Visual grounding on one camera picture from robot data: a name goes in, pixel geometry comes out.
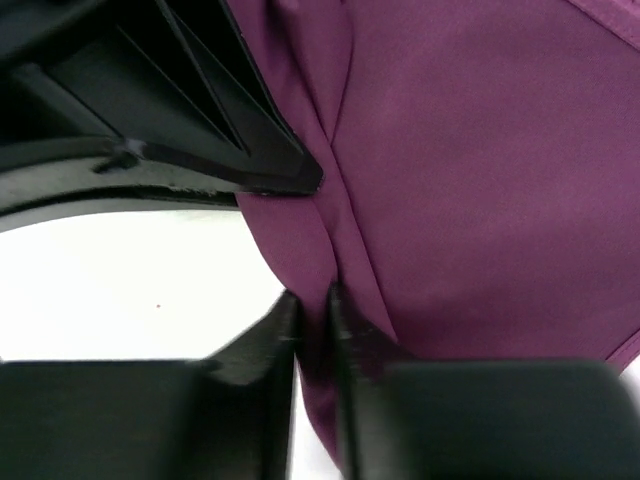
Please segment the white background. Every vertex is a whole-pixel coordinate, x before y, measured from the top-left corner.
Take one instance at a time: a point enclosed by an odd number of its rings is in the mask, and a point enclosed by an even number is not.
[[[257,321],[281,291],[237,212],[34,225],[0,234],[0,357],[201,358]],[[640,398],[640,362],[623,377]],[[340,478],[299,394],[292,452],[292,478]]]

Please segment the white surface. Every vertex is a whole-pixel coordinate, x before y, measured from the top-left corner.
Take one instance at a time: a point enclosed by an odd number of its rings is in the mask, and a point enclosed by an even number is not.
[[[282,291],[236,212],[76,217],[0,234],[4,360],[201,358]],[[291,478],[338,479],[298,392]]]

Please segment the purple cloth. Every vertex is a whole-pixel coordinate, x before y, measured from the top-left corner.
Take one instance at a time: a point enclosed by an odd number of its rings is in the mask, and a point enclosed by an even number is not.
[[[424,359],[638,354],[640,2],[230,4],[326,173],[313,198],[239,201],[305,305],[305,401],[334,458],[334,279]]]

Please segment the black plastic part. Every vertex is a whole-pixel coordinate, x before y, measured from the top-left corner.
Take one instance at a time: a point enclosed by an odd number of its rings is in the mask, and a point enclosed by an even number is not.
[[[229,207],[322,180],[223,0],[0,2],[0,103],[0,182],[20,184],[0,217],[80,198]],[[112,147],[61,147],[96,142]]]
[[[350,332],[346,303],[334,289],[346,478],[640,478],[640,419],[606,366],[414,360],[365,377],[371,349]]]
[[[283,480],[298,302],[203,361],[4,363],[3,480]]]

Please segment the black plastic frame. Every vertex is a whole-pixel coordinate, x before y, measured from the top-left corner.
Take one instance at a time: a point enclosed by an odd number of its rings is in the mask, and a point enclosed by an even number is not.
[[[322,169],[224,0],[209,3],[0,4],[0,231],[317,191]]]

